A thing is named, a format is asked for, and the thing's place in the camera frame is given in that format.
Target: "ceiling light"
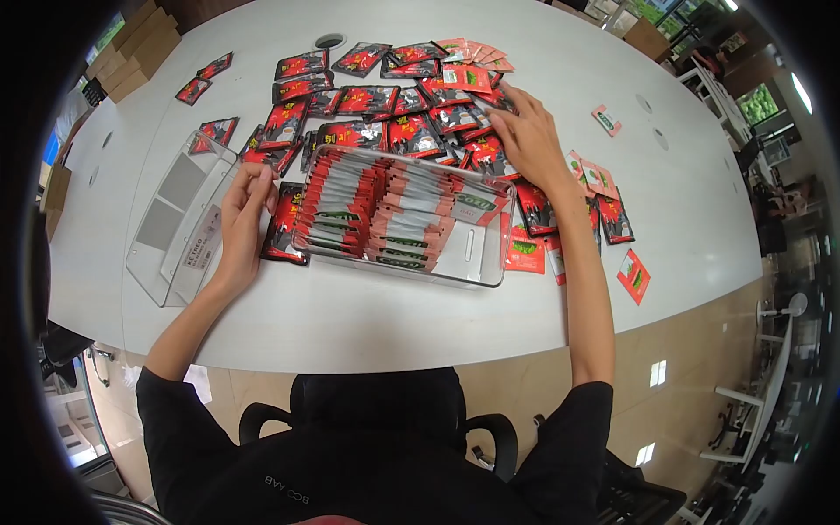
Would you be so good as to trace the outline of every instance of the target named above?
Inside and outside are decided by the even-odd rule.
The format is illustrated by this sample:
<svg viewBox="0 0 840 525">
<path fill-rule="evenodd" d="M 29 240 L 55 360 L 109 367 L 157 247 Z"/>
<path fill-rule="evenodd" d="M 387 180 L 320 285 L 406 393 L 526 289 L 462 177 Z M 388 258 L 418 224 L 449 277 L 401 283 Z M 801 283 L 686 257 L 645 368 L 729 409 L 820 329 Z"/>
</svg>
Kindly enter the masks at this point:
<svg viewBox="0 0 840 525">
<path fill-rule="evenodd" d="M 790 78 L 793 79 L 793 87 L 795 87 L 796 92 L 799 93 L 802 103 L 805 104 L 805 109 L 808 110 L 809 114 L 813 115 L 814 111 L 811 109 L 811 97 L 808 97 L 808 93 L 806 93 L 805 88 L 802 87 L 802 82 L 796 78 L 796 74 L 794 73 L 790 73 Z"/>
</svg>

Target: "desk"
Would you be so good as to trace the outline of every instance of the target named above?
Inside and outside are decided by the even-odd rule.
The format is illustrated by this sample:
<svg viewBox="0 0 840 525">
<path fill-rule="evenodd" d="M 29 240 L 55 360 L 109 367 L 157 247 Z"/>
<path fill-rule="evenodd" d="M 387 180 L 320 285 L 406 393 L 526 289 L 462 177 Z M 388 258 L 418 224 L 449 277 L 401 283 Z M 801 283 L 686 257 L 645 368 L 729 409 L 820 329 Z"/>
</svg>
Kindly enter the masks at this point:
<svg viewBox="0 0 840 525">
<path fill-rule="evenodd" d="M 703 102 L 711 100 L 717 109 L 718 115 L 716 116 L 718 117 L 718 121 L 721 125 L 727 125 L 727 130 L 732 134 L 738 146 L 742 148 L 749 142 L 753 135 L 749 131 L 749 124 L 744 119 L 741 109 L 727 89 L 717 81 L 710 71 L 703 67 L 693 56 L 690 59 L 694 61 L 696 68 L 680 76 L 677 80 L 684 82 L 693 76 L 700 78 L 701 84 L 709 92 Z"/>
<path fill-rule="evenodd" d="M 725 461 L 728 463 L 743 463 L 741 472 L 747 471 L 749 462 L 753 458 L 756 449 L 759 447 L 762 438 L 764 438 L 764 432 L 767 431 L 767 427 L 770 425 L 770 419 L 773 417 L 773 408 L 779 400 L 779 393 L 781 392 L 782 385 L 785 382 L 785 370 L 787 368 L 788 359 L 790 358 L 790 346 L 793 340 L 793 319 L 793 317 L 788 318 L 785 338 L 782 341 L 779 357 L 776 358 L 776 361 L 773 364 L 773 370 L 770 372 L 769 379 L 767 380 L 766 391 L 764 392 L 763 398 L 747 396 L 746 394 L 731 391 L 728 388 L 722 388 L 720 386 L 715 388 L 715 392 L 718 394 L 731 397 L 737 401 L 752 403 L 757 407 L 755 423 L 743 456 L 701 452 L 700 457 L 705 459 L 714 459 L 715 461 Z"/>
<path fill-rule="evenodd" d="M 125 270 L 125 258 L 166 168 L 189 133 L 209 120 L 241 117 L 230 143 L 239 150 L 270 110 L 276 62 L 336 31 L 347 34 L 347 42 L 330 52 L 331 63 L 359 40 L 403 45 L 464 36 L 508 53 L 517 71 L 507 78 L 543 100 L 560 123 L 564 150 L 608 168 L 622 189 L 638 239 L 632 247 L 652 280 L 637 306 L 615 278 L 630 245 L 604 243 L 601 260 L 618 332 L 761 276 L 753 217 L 726 136 L 666 71 L 620 39 L 533 0 L 423 5 L 446 16 L 436 16 L 434 24 L 403 24 L 415 3 L 263 0 L 184 34 L 148 84 L 118 106 L 104 102 L 77 135 L 68 160 L 71 187 L 52 245 L 50 319 L 106 344 L 149 352 L 180 310 L 158 308 Z M 296 22 L 279 32 L 282 19 Z M 213 78 L 195 106 L 173 98 L 196 70 L 231 50 L 232 66 Z M 381 81 L 378 68 L 366 79 L 337 73 L 335 80 L 412 85 Z M 622 121 L 615 138 L 591 116 L 600 104 Z M 306 129 L 323 122 L 310 118 Z M 303 180 L 298 167 L 295 159 L 286 180 Z M 97 179 L 89 186 L 94 169 Z M 686 234 L 685 220 L 672 218 L 698 220 Z M 262 220 L 267 225 L 268 215 Z M 495 290 L 463 291 L 317 261 L 308 268 L 263 261 L 254 285 L 208 334 L 197 363 L 338 373 L 496 360 L 565 346 L 564 312 L 564 287 L 556 286 L 550 267 L 547 275 L 508 272 Z"/>
</svg>

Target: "left hand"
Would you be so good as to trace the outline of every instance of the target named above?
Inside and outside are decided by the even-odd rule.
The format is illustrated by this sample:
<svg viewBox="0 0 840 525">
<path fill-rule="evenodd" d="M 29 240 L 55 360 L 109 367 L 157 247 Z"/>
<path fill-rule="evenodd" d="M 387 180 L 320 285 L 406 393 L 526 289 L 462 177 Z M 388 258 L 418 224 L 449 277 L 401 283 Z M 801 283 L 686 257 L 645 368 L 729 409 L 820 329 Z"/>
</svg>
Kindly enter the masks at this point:
<svg viewBox="0 0 840 525">
<path fill-rule="evenodd" d="M 207 284 L 232 301 L 254 277 L 260 267 L 260 215 L 265 205 L 274 213 L 277 178 L 268 165 L 245 162 L 236 172 L 222 199 L 222 260 Z"/>
</svg>

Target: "cardboard box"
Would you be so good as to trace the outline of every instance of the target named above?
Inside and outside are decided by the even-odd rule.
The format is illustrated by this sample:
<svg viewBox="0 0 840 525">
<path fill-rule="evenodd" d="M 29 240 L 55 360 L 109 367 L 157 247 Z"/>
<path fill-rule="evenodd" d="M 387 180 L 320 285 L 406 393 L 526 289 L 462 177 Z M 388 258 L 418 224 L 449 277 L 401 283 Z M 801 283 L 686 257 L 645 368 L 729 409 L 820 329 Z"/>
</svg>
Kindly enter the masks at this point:
<svg viewBox="0 0 840 525">
<path fill-rule="evenodd" d="M 623 40 L 657 64 L 670 56 L 670 43 L 646 18 L 640 18 Z"/>
<path fill-rule="evenodd" d="M 87 67 L 85 74 L 87 78 L 93 78 L 108 63 L 117 52 L 117 50 L 125 43 L 134 31 L 137 30 L 145 20 L 155 12 L 155 0 L 148 0 L 140 8 L 125 21 L 125 25 L 111 38 L 108 45 L 105 46 L 97 55 L 97 58 Z"/>
<path fill-rule="evenodd" d="M 172 50 L 178 46 L 179 42 L 181 42 L 181 36 L 178 32 L 174 29 L 169 29 L 163 38 L 155 42 L 156 45 L 149 50 L 148 55 L 144 50 L 142 53 L 143 60 L 139 62 L 139 69 L 131 73 L 128 78 L 120 82 L 118 86 L 110 91 L 108 97 L 116 104 L 126 98 L 135 89 L 143 86 L 151 79 Z"/>
<path fill-rule="evenodd" d="M 64 211 L 64 201 L 67 197 L 67 188 L 70 187 L 71 171 L 65 168 L 60 162 L 53 164 L 50 170 L 50 178 L 44 189 L 39 205 L 40 211 L 46 215 L 47 239 L 52 241 L 55 228 Z"/>
<path fill-rule="evenodd" d="M 125 64 L 131 58 L 137 49 L 155 32 L 161 24 L 168 21 L 166 12 L 163 8 L 157 8 L 137 30 L 129 36 L 122 47 L 117 48 L 117 52 L 113 54 L 111 60 L 106 62 L 105 66 L 97 73 L 97 79 L 100 82 L 105 82 L 120 66 Z"/>
<path fill-rule="evenodd" d="M 123 83 L 125 79 L 129 78 L 132 73 L 140 69 L 143 64 L 153 60 L 154 57 L 157 56 L 155 51 L 159 47 L 158 44 L 176 26 L 177 23 L 172 15 L 165 18 L 164 22 L 158 24 L 155 31 L 149 35 L 149 38 L 147 38 L 130 57 L 128 57 L 128 60 L 124 64 L 118 67 L 116 71 L 108 76 L 108 78 L 100 80 L 102 89 L 104 89 L 106 93 L 110 93 L 115 87 Z"/>
</svg>

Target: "stack of boxes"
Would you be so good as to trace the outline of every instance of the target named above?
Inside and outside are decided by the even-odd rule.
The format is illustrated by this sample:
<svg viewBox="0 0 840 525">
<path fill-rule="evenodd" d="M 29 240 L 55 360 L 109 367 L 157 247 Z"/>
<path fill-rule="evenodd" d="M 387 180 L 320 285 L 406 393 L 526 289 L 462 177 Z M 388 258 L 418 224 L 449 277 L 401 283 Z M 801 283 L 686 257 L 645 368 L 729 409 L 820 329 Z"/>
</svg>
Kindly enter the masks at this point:
<svg viewBox="0 0 840 525">
<path fill-rule="evenodd" d="M 181 41 L 177 22 L 148 0 L 113 36 L 87 68 L 114 103 L 144 85 Z"/>
</svg>

